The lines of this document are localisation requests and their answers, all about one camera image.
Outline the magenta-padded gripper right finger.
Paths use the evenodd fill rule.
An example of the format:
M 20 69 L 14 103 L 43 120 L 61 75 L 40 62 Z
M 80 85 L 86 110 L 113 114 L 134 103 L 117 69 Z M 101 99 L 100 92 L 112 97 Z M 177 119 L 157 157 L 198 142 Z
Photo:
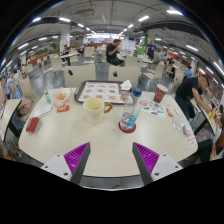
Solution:
M 182 169 L 182 166 L 169 155 L 158 154 L 136 142 L 133 143 L 132 153 L 145 185 Z

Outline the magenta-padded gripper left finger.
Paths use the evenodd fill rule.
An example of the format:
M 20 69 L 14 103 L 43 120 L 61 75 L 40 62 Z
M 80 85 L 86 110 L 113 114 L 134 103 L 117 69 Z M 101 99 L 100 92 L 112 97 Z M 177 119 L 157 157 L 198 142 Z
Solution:
M 42 169 L 79 185 L 90 152 L 90 143 L 84 143 L 66 154 L 56 154 Z

